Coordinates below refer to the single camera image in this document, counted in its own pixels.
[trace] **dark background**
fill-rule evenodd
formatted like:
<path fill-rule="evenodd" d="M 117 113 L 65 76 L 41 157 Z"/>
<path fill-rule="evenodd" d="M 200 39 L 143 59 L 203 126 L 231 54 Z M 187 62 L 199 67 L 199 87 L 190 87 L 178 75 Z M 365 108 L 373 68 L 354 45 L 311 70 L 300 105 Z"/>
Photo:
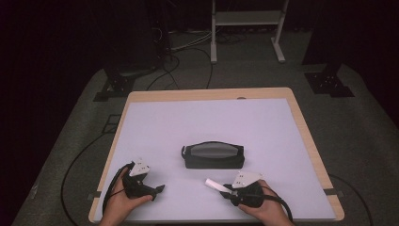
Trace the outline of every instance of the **dark background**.
<path fill-rule="evenodd" d="M 166 4 L 165 14 L 169 29 L 210 28 L 211 1 L 171 2 L 174 6 Z M 148 27 L 160 23 L 153 19 L 159 18 L 154 9 L 158 4 L 153 1 L 147 1 L 147 6 L 135 0 L 2 0 L 0 4 L 5 144 L 0 210 L 3 223 L 10 224 L 91 76 L 110 60 L 140 64 L 136 52 L 146 53 L 151 60 L 162 53 L 155 50 Z M 112 8 L 119 4 L 127 5 Z M 279 4 L 220 0 L 218 8 L 270 9 Z M 295 31 L 313 29 L 303 63 L 326 63 L 340 56 L 362 76 L 396 125 L 398 4 L 388 0 L 292 0 L 284 26 Z M 127 15 L 132 21 L 122 17 L 126 13 L 122 10 L 129 8 L 135 12 Z M 129 33 L 129 27 L 135 30 Z"/>

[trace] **black cable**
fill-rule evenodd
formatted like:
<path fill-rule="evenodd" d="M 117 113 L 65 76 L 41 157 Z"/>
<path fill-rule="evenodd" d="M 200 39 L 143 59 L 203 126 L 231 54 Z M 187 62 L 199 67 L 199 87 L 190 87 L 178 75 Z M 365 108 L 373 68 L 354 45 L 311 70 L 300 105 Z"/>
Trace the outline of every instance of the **black cable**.
<path fill-rule="evenodd" d="M 180 65 L 180 60 L 179 60 L 178 57 L 176 57 L 176 56 L 174 56 L 174 55 L 171 55 L 171 56 L 172 56 L 172 57 L 175 57 L 175 58 L 177 59 L 177 64 L 176 64 L 176 66 L 175 66 L 174 68 L 172 68 L 172 70 L 167 71 L 166 73 L 163 73 L 163 74 L 159 75 L 158 77 L 156 77 L 156 78 L 147 86 L 146 91 L 150 90 L 150 87 L 151 87 L 156 81 L 158 81 L 158 79 L 162 78 L 163 76 L 165 76 L 165 75 L 167 75 L 167 74 L 170 74 L 170 76 L 172 77 L 173 81 L 176 82 L 175 79 L 174 79 L 174 77 L 171 75 L 171 72 L 175 71 L 175 70 L 179 67 L 179 65 Z"/>
<path fill-rule="evenodd" d="M 106 132 L 102 133 L 101 135 L 99 135 L 98 137 L 93 139 L 85 148 L 82 149 L 82 151 L 80 151 L 80 153 L 71 162 L 70 166 L 67 169 L 67 172 L 64 175 L 64 179 L 62 180 L 62 184 L 61 184 L 61 204 L 62 204 L 62 209 L 64 210 L 65 214 L 67 215 L 68 220 L 75 226 L 77 226 L 77 223 L 72 219 L 70 213 L 68 212 L 67 206 L 65 205 L 65 201 L 64 201 L 64 185 L 65 185 L 65 181 L 67 180 L 68 174 L 69 174 L 73 164 L 80 157 L 80 155 L 82 155 L 82 153 L 84 153 L 85 150 L 87 150 L 93 143 L 95 143 L 97 140 L 99 140 L 101 137 L 103 137 L 106 134 L 108 134 L 108 133 L 106 133 Z"/>
<path fill-rule="evenodd" d="M 213 74 L 213 72 L 214 72 L 214 65 L 213 65 L 212 62 L 211 62 L 211 57 L 209 56 L 209 54 L 208 54 L 206 51 L 201 50 L 201 49 L 198 49 L 198 48 L 183 48 L 183 49 L 181 49 L 181 50 L 174 51 L 173 53 L 179 53 L 179 52 L 181 52 L 181 51 L 187 51 L 187 50 L 197 50 L 197 51 L 201 51 L 201 52 L 203 52 L 203 53 L 208 57 L 209 63 L 210 63 L 210 65 L 211 65 L 211 72 L 210 72 L 210 74 L 209 74 L 208 82 L 207 82 L 207 84 L 206 84 L 206 89 L 208 89 L 208 88 L 209 88 L 209 84 L 211 83 L 212 74 Z"/>
<path fill-rule="evenodd" d="M 355 189 L 351 184 L 349 184 L 348 182 L 346 182 L 343 178 L 341 178 L 341 177 L 339 177 L 339 176 L 336 176 L 336 175 L 331 174 L 331 173 L 328 173 L 328 176 L 329 176 L 329 177 L 332 177 L 332 178 L 335 178 L 335 179 L 337 179 L 337 180 L 343 182 L 344 184 L 346 184 L 346 185 L 349 186 L 350 188 L 352 188 L 352 190 L 353 190 L 353 191 L 355 192 L 355 194 L 359 197 L 361 203 L 363 203 L 363 206 L 364 206 L 364 208 L 366 209 L 367 217 L 369 218 L 369 222 L 370 222 L 370 226 L 373 226 L 373 225 L 374 225 L 374 222 L 373 222 L 373 217 L 372 217 L 371 211 L 370 211 L 370 209 L 369 209 L 369 207 L 368 207 L 366 201 L 361 197 L 361 195 L 360 195 L 360 193 L 358 192 L 358 190 Z"/>

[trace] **hand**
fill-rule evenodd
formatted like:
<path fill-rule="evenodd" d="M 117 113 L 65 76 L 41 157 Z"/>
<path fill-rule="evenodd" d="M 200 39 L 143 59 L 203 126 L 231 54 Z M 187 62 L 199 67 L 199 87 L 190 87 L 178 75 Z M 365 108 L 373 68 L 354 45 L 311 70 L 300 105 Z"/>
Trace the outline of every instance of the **hand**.
<path fill-rule="evenodd" d="M 126 193 L 123 191 L 123 183 L 121 178 L 126 171 L 127 168 L 123 169 L 114 188 L 112 189 L 112 194 L 115 195 L 112 195 L 109 198 L 103 218 L 100 221 L 100 225 L 119 225 L 127 218 L 132 210 L 137 208 L 139 205 L 152 200 L 151 195 L 132 200 L 126 196 Z"/>
<path fill-rule="evenodd" d="M 258 183 L 263 188 L 263 194 L 270 196 L 277 196 L 274 192 L 267 189 L 270 186 L 264 180 L 259 180 Z M 239 204 L 238 207 L 245 213 L 257 218 L 264 225 L 267 226 L 285 226 L 294 225 L 285 215 L 282 210 L 281 204 L 278 202 L 264 200 L 263 204 L 259 208 L 251 208 L 243 204 Z"/>

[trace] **gray carpet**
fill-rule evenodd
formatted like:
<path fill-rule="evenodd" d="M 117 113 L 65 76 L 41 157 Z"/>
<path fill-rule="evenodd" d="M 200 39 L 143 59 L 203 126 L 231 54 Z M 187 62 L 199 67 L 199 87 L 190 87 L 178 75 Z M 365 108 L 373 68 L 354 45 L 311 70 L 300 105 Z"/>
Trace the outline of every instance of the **gray carpet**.
<path fill-rule="evenodd" d="M 323 65 L 302 66 L 311 33 L 283 32 L 281 49 L 286 63 L 279 64 L 270 43 L 271 34 L 247 35 L 232 45 L 218 45 L 218 62 L 213 67 L 209 89 L 288 87 L 293 90 L 309 126 L 327 172 L 355 187 L 366 201 L 375 225 L 399 222 L 399 132 L 391 119 L 365 87 L 361 77 L 342 66 L 338 76 L 355 97 L 331 98 L 313 94 L 304 76 L 318 72 Z M 197 37 L 173 35 L 174 46 Z M 209 44 L 197 48 L 209 53 Z M 180 89 L 205 89 L 211 65 L 208 57 L 196 50 L 175 54 L 179 67 L 172 72 Z M 170 70 L 175 62 L 167 62 Z M 136 80 L 134 90 L 145 90 L 158 71 Z M 92 102 L 106 80 L 104 71 L 95 73 L 65 124 L 40 177 L 35 195 L 27 197 L 14 225 L 70 225 L 63 212 L 60 189 L 73 159 L 100 136 L 110 114 L 121 114 L 125 98 Z M 176 89 L 169 76 L 159 79 L 151 89 Z M 65 204 L 78 225 L 90 225 L 89 194 L 97 189 L 113 135 L 103 135 L 76 160 L 64 186 Z M 297 223 L 297 225 L 369 225 L 365 208 L 356 193 L 345 183 L 331 179 L 343 192 L 340 198 L 344 220 L 335 223 Z"/>

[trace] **floor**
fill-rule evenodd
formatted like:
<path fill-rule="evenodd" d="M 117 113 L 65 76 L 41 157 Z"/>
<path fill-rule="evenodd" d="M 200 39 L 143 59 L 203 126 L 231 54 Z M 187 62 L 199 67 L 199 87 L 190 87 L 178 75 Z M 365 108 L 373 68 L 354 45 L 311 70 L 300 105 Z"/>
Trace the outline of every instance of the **floor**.
<path fill-rule="evenodd" d="M 208 89 L 290 88 L 327 172 L 340 178 L 331 177 L 331 182 L 342 193 L 340 200 L 345 212 L 344 220 L 339 222 L 298 222 L 297 225 L 370 225 L 357 192 L 367 204 L 375 225 L 397 224 L 398 129 L 359 74 L 344 65 L 338 76 L 355 97 L 331 98 L 312 92 L 304 73 L 320 72 L 324 65 L 301 65 L 311 32 L 282 33 L 280 45 L 286 57 L 283 64 L 277 62 L 271 36 L 272 33 L 264 33 L 231 37 L 240 41 L 218 44 L 215 65 L 211 65 L 208 56 L 200 51 L 209 54 L 209 42 L 197 45 L 200 50 L 178 52 L 174 56 L 180 64 L 172 72 L 177 86 L 165 75 L 149 87 L 164 73 L 158 70 L 139 77 L 133 90 L 206 89 L 208 81 Z M 174 34 L 173 46 L 197 38 L 192 34 Z M 167 70 L 176 65 L 175 58 L 165 63 Z M 126 98 L 110 98 L 107 102 L 93 102 L 105 81 L 103 70 L 93 74 L 13 225 L 71 224 L 60 199 L 61 186 L 70 166 L 63 186 L 65 206 L 77 225 L 91 224 L 88 211 L 92 194 L 97 189 L 114 136 L 102 134 L 102 131 L 110 115 L 121 114 L 126 101 Z"/>

